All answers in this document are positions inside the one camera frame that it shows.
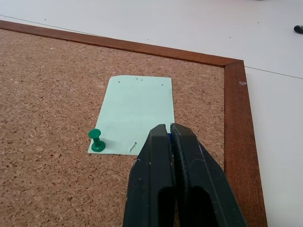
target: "white surface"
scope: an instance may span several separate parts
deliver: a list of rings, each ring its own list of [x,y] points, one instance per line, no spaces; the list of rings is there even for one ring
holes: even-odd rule
[[[0,15],[302,77],[302,0],[0,0]]]
[[[303,226],[303,79],[246,69],[268,226]]]
[[[138,155],[151,129],[174,122],[171,78],[111,77],[96,124],[106,148],[92,151],[92,140],[88,152]]]
[[[303,35],[293,27],[303,24],[302,12],[303,0],[0,0],[0,15],[243,59],[300,78]],[[301,227],[303,80],[246,72],[268,225]]]

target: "push pin head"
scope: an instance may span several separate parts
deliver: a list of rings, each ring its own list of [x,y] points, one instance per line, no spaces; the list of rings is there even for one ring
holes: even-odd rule
[[[91,149],[95,152],[101,152],[105,149],[105,142],[100,140],[100,135],[101,131],[99,129],[92,129],[89,131],[89,137],[94,140]]]

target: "green push pin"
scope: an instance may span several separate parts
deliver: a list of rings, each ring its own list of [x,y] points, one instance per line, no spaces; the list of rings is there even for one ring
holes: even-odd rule
[[[89,131],[89,137],[94,140],[93,145],[91,145],[91,149],[95,152],[101,152],[105,149],[105,142],[100,140],[100,135],[101,131],[99,129],[92,129]]]

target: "brown wooden frame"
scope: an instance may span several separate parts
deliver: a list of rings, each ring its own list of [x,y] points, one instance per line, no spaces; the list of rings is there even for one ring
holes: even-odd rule
[[[248,88],[239,84],[246,82],[242,60],[2,20],[0,29],[223,67],[224,171],[248,226],[267,226]]]

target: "cork surface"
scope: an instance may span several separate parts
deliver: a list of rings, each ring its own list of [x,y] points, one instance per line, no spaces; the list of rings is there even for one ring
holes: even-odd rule
[[[136,157],[87,154],[111,76],[171,77],[175,121],[223,166],[223,70],[0,30],[0,226],[122,226]]]

